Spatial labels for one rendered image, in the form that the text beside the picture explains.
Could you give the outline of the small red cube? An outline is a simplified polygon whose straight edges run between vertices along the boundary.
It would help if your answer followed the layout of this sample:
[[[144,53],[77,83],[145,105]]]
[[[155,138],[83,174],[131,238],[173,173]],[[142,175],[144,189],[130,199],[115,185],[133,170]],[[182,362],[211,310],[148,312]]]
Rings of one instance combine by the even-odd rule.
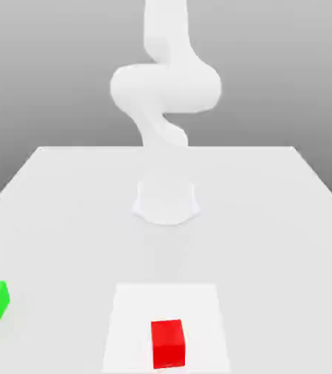
[[[151,343],[154,369],[185,365],[186,343],[181,319],[152,321]]]

